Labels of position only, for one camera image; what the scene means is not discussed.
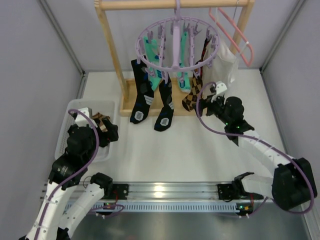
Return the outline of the teal sock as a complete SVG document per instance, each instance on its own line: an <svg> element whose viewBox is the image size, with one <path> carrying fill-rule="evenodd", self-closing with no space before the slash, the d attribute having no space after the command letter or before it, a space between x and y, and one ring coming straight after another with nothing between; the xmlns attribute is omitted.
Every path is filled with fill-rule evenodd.
<svg viewBox="0 0 320 240"><path fill-rule="evenodd" d="M143 43L145 47L146 57L150 63L155 65L159 64L159 56L158 56L158 44L155 39L151 41L148 40L147 36L143 37ZM154 76L149 76L149 81L151 84L151 88L155 91L162 80L162 72L160 70L155 70Z"/></svg>
<svg viewBox="0 0 320 240"><path fill-rule="evenodd" d="M185 50L186 50L186 43L188 38L188 32L184 31L181 35L180 39L180 61L179 66L181 68L185 67ZM184 93L190 93L191 85L189 80L189 75L187 72L178 72L177 73L177 80L179 88Z"/></svg>

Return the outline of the purple round clip hanger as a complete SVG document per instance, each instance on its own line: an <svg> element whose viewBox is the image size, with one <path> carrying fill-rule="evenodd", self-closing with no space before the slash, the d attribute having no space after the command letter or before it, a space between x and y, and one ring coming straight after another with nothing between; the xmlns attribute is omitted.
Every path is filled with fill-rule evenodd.
<svg viewBox="0 0 320 240"><path fill-rule="evenodd" d="M182 4L179 0L175 2L174 7L174 16L167 17L160 21L154 22L149 25L142 33L138 36L135 42L135 52L136 60L138 63L143 62L146 64L146 72L149 76L155 75L155 70L161 71L163 81L167 82L169 73L178 73L178 72L191 72L195 70L200 70L200 67L207 65L208 67L212 66L212 61L216 57L217 51L220 45L220 36L218 31L206 21L203 21L199 18L191 16L181 15ZM170 34L172 36L172 64L171 66L165 66L163 64L165 57L165 43L166 43L166 27L167 24L170 24ZM206 38L210 39L210 48L213 50L206 59L202 62L195 63L195 45L196 36L200 33L198 31L198 25L203 25L206 27ZM153 28L158 27L158 36L160 39L160 45L158 45L158 57L159 63L155 65L148 61L147 54L144 45L144 36L148 37L148 40L151 41L154 36ZM189 36L189 63L185 67L180 67L180 44L181 36L184 31L188 32Z"/></svg>

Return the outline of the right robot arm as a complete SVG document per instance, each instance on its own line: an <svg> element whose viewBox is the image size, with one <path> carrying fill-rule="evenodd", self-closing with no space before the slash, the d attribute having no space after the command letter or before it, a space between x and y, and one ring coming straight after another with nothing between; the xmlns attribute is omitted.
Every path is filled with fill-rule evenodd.
<svg viewBox="0 0 320 240"><path fill-rule="evenodd" d="M270 173L270 177L260 176L248 171L238 175L232 181L236 195L258 194L272 201L282 210L294 214L294 208L308 203L300 214L309 213L318 196L317 187L310 162L305 158L294 158L274 147L259 136L255 128L244 118L242 100L231 96L218 96L214 100L197 96L195 111L198 119L215 116L224 124L220 132L204 127L212 133L226 136L237 147L246 150L258 160Z"/></svg>

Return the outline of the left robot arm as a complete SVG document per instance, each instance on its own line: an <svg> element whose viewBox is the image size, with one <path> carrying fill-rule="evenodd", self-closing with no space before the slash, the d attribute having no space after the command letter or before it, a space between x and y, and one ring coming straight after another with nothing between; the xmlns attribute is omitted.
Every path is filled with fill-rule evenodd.
<svg viewBox="0 0 320 240"><path fill-rule="evenodd" d="M88 171L100 147L119 139L118 126L107 117L78 123L68 129L64 153L53 162L44 200L31 230L23 240L69 240L92 206L113 191L113 179L101 172L95 173L86 190L65 211L71 195Z"/></svg>

